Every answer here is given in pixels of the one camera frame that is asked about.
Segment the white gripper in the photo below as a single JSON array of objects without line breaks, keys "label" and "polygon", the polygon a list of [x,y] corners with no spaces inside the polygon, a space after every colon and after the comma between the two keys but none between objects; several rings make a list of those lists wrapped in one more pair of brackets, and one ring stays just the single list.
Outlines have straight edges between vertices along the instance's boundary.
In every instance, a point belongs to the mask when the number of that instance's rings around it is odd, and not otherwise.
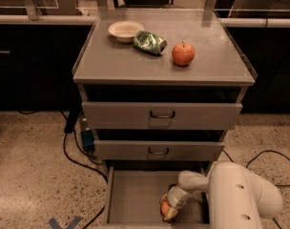
[{"label": "white gripper", "polygon": [[171,221],[174,219],[178,210],[183,208],[187,201],[193,198],[195,194],[195,191],[185,191],[177,185],[172,186],[167,194],[164,194],[159,201],[160,204],[164,201],[168,201],[171,206],[167,209],[166,214],[163,216],[163,220]]}]

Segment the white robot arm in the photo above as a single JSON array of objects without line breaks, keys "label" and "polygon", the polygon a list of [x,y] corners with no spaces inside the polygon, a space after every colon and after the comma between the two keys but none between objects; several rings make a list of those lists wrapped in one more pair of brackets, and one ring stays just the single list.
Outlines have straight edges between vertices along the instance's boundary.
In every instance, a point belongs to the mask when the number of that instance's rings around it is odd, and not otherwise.
[{"label": "white robot arm", "polygon": [[162,219],[173,220],[190,198],[208,196],[210,229],[262,229],[261,221],[283,207],[280,190],[269,180],[234,163],[221,162],[209,176],[182,171],[160,199]]}]

